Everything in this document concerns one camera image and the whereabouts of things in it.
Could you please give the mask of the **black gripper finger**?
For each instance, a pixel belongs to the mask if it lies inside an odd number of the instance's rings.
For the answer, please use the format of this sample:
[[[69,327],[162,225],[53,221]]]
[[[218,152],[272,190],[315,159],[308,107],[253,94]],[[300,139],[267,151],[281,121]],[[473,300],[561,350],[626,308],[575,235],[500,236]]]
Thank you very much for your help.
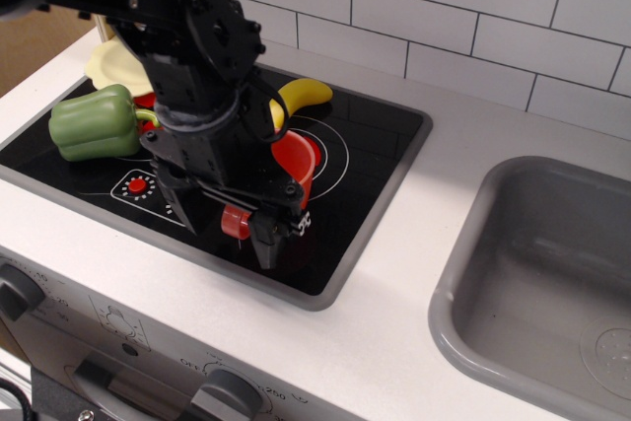
[[[202,234],[217,217],[220,204],[207,197],[180,169],[156,164],[155,175],[163,197],[179,220],[194,235]]]
[[[288,241],[287,228],[271,211],[258,210],[248,218],[250,240],[263,270],[277,267]]]

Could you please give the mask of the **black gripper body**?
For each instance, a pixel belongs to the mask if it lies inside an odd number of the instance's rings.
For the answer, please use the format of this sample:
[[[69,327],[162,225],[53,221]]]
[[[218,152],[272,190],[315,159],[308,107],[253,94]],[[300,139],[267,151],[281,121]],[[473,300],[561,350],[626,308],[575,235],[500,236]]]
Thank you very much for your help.
[[[287,130],[275,129],[271,99],[281,98],[226,95],[210,104],[157,98],[154,112],[161,126],[141,143],[153,156],[154,170],[156,164],[180,169],[220,206],[232,205],[250,216],[271,211],[289,236],[304,228],[304,191],[272,155],[271,145]]]

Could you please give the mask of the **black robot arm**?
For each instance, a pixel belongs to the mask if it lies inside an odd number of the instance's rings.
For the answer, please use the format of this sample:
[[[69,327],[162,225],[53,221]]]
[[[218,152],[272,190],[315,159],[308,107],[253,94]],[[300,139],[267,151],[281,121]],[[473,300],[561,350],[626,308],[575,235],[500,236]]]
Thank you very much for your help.
[[[203,231],[212,201],[241,208],[260,266],[273,268],[309,220],[303,189],[272,154],[285,129],[269,107],[278,93],[255,64],[260,25],[237,0],[1,0],[1,17],[53,5],[104,16],[141,62],[160,122],[141,142],[184,225]]]

